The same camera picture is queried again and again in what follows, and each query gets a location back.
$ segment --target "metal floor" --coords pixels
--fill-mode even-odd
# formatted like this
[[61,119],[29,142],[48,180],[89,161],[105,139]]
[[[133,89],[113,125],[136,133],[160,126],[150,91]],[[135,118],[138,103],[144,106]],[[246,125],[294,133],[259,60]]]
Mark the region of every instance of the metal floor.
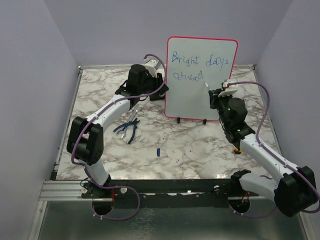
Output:
[[[265,199],[252,199],[248,214],[263,215],[274,208]],[[123,217],[133,209],[115,209]],[[263,219],[249,219],[229,208],[143,208],[126,221],[93,217],[90,201],[50,201],[40,240],[303,240],[307,239],[298,215],[277,212]]]

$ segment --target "white wall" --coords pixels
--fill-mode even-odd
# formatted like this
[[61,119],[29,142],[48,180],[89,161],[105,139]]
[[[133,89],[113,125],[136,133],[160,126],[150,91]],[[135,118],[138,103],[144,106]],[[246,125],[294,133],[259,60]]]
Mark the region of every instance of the white wall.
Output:
[[28,237],[77,65],[42,0],[0,1],[0,239]]
[[[283,155],[313,169],[320,186],[320,1],[294,0],[257,65]],[[320,238],[320,213],[312,215]]]
[[166,56],[172,35],[234,38],[257,64],[292,0],[44,0],[79,65]]

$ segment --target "white marble surface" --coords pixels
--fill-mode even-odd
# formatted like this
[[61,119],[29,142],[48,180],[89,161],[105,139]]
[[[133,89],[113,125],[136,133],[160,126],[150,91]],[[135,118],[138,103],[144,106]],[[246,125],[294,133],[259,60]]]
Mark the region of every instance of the white marble surface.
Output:
[[[76,116],[84,118],[106,104],[127,79],[128,71],[84,70],[71,121]],[[253,71],[246,68],[235,68],[232,77],[237,78],[238,82],[256,81]],[[234,96],[245,100],[248,109],[246,122],[256,130],[265,110],[259,89],[253,84],[240,87]],[[182,119],[178,124],[176,119],[165,117],[163,100],[146,100],[141,102],[141,106],[142,112],[137,114],[140,123],[132,144],[127,144],[132,127],[128,129],[125,141],[113,133],[113,129],[128,121],[131,111],[116,120],[104,133],[101,159],[113,179],[229,178],[243,169],[260,175],[267,174],[247,154],[232,153],[234,146],[226,140],[219,122],[203,125],[198,120]],[[262,127],[260,138],[277,150],[268,121]],[[160,148],[160,157],[157,157],[157,148]],[[83,168],[71,163],[71,155],[64,144],[56,179],[79,180],[85,177]]]

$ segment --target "robotic arm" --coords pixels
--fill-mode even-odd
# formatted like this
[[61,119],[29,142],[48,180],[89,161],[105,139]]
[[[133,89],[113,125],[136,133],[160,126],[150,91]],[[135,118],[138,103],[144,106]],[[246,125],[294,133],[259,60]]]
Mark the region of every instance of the robotic arm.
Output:
[[245,122],[248,113],[245,101],[232,96],[238,90],[232,82],[234,80],[229,79],[222,83],[222,88],[216,90],[211,90],[206,84],[209,88],[210,108],[218,111],[226,139],[238,151],[242,150],[255,159],[273,179],[258,176],[249,170],[236,172],[231,179],[243,190],[275,202],[283,214],[292,217],[318,201],[315,192],[296,172],[316,187],[314,173],[307,166],[298,167],[286,160],[256,136],[255,131]]
[[[115,92],[112,99],[101,107],[98,111],[86,118],[77,116],[71,125],[71,130],[66,145],[66,150],[72,153],[76,141],[84,127],[95,118],[95,120],[86,129],[75,150],[75,158],[84,165],[90,176],[101,186],[110,185],[110,175],[106,172],[102,161],[100,160],[104,151],[104,131],[122,114],[128,112],[135,106],[140,98],[125,99],[119,102],[117,100],[123,97],[139,96],[148,94],[157,90],[163,84],[161,73],[157,73],[160,63],[156,60],[146,59],[145,65],[134,64],[129,70],[128,79]],[[169,88],[164,84],[155,94],[150,95],[151,99],[160,99]],[[98,115],[105,107],[111,105],[105,112]]]
[[[117,100],[151,93],[163,86],[159,92],[150,96],[150,99],[160,99],[169,89],[163,83],[162,75],[157,73],[159,66],[159,62],[155,60],[147,60],[145,65],[132,65],[128,79],[106,105],[88,117],[76,117],[72,122],[66,146],[69,153],[73,152],[76,141],[85,126],[93,120],[84,132],[88,134],[88,137],[81,136],[75,150],[75,158],[100,186],[109,187],[111,185],[111,177],[100,160],[104,150],[103,133],[117,118],[135,106],[140,98]],[[307,166],[300,168],[289,162],[261,140],[257,141],[255,131],[245,122],[248,113],[245,102],[232,96],[238,90],[235,85],[229,85],[232,82],[230,79],[222,83],[222,88],[209,89],[210,108],[218,111],[226,139],[238,150],[253,157],[273,177],[273,179],[268,179],[251,173],[249,170],[241,170],[231,176],[232,184],[236,191],[253,192],[275,202],[283,214],[292,217],[316,203],[318,198],[307,183],[296,172],[290,170],[290,167],[296,169],[316,187],[314,173]],[[285,164],[280,164],[271,154]]]

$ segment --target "marker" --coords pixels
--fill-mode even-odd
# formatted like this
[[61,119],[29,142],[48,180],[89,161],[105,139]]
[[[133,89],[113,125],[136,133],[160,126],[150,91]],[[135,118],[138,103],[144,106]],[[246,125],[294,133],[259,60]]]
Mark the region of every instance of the marker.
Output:
[[211,88],[209,87],[208,83],[206,83],[206,81],[204,81],[204,84],[209,89],[209,91],[211,91]]

